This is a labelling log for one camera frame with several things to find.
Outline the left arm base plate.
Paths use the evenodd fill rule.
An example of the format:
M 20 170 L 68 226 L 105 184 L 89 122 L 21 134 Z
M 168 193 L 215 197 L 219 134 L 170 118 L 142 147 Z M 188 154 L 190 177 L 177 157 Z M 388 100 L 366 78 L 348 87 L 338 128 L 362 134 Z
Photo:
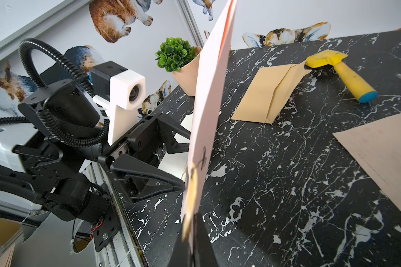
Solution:
M 101 252 L 109 243 L 112 242 L 113 237 L 121 230 L 120 221 L 114 208 L 110 208 L 102 217 L 102 224 L 93 232 L 93 241 L 95 251 Z

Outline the cream letter paper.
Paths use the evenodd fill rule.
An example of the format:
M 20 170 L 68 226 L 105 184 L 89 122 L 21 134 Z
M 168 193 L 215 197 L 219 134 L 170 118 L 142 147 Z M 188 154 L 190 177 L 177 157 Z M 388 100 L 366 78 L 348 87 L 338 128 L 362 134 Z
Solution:
M 401 113 L 333 135 L 401 211 Z

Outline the brown kraft envelope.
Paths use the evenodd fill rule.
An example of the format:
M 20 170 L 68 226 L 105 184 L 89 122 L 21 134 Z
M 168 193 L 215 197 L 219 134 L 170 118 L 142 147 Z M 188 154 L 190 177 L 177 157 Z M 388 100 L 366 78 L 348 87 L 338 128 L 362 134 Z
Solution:
M 256 73 L 232 119 L 273 123 L 304 76 L 305 62 L 262 67 Z

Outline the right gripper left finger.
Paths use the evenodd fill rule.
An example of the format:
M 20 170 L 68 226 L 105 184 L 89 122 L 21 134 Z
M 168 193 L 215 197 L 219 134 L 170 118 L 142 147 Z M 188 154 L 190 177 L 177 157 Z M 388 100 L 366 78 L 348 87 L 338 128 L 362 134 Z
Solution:
M 193 267 L 193 232 L 194 221 L 181 225 L 168 267 Z

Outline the pink envelope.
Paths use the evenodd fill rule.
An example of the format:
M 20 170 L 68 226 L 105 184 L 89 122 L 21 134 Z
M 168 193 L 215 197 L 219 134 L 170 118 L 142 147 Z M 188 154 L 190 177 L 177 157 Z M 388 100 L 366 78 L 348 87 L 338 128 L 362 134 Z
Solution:
M 181 209 L 182 240 L 192 237 L 215 140 L 237 2 L 228 1 L 199 57 L 198 79 Z

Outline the white cream envelope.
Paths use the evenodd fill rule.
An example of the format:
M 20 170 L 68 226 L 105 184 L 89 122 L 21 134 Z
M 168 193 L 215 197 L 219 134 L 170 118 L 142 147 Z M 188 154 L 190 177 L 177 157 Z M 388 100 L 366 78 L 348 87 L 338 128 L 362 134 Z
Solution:
M 176 133 L 174 139 L 175 142 L 172 143 L 173 146 L 171 149 L 172 154 L 168 151 L 164 154 L 158 169 L 185 182 L 190 138 L 185 138 L 181 134 Z

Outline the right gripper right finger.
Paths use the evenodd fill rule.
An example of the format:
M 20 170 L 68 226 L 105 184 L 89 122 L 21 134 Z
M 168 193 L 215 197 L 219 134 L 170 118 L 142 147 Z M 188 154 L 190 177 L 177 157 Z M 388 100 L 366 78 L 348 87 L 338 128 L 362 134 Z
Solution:
M 194 267 L 218 267 L 201 213 L 194 216 L 193 245 Z

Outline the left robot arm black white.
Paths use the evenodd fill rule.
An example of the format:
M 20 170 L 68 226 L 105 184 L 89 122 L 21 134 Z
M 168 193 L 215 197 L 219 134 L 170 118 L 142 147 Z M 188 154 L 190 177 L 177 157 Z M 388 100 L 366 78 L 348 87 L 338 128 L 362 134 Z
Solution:
M 164 113 L 138 120 L 144 78 L 114 62 L 40 89 L 19 105 L 22 117 L 0 119 L 0 191 L 41 206 L 63 221 L 94 228 L 114 221 L 111 197 L 82 172 L 97 162 L 132 203 L 180 193 L 183 181 L 158 168 L 160 149 L 187 152 L 175 135 L 190 132 Z

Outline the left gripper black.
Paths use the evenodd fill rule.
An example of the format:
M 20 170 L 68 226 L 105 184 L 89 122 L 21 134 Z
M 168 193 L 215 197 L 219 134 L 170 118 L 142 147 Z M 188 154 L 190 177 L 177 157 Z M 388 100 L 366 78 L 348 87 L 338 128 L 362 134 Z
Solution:
M 110 99 L 110 82 L 105 79 L 100 80 L 99 89 L 96 91 L 91 79 L 88 78 L 60 80 L 49 86 L 41 78 L 34 80 L 24 78 L 22 83 L 32 93 L 37 89 L 45 89 L 45 92 L 39 91 L 38 94 L 49 98 L 51 91 L 66 87 L 67 82 L 79 88 L 81 96 L 85 93 L 90 97 L 98 94 L 107 100 Z M 61 137 L 69 137 L 70 142 L 76 147 L 93 146 L 105 142 L 107 137 L 105 129 L 95 126 L 95 123 L 99 121 L 99 114 L 93 110 L 93 105 L 76 106 L 74 103 L 67 103 L 66 97 L 61 95 L 58 96 L 58 100 L 61 102 L 55 107 L 49 107 L 49 113 L 53 119 L 52 125 L 60 129 Z M 55 140 L 36 113 L 37 103 L 43 103 L 43 101 L 34 100 L 33 104 L 29 102 L 30 99 L 25 98 L 18 106 L 23 117 L 18 118 L 22 125 L 17 126 L 13 131 L 14 154 L 20 146 L 38 145 L 47 137 Z M 189 144 L 178 142 L 175 135 L 178 134 L 190 140 L 190 131 L 166 113 L 159 114 L 157 120 L 167 153 L 188 152 Z M 181 179 L 127 154 L 120 155 L 111 164 L 110 171 L 115 176 L 114 180 L 118 188 L 123 191 L 124 198 L 130 202 L 142 202 L 162 195 L 182 193 L 186 189 Z M 31 176 L 34 176 L 34 172 L 23 164 L 22 159 L 13 168 L 13 174 L 13 194 L 42 204 L 43 201 L 36 200 L 35 196 L 36 193 L 41 195 L 42 190 L 35 189 L 35 185 L 31 184 Z

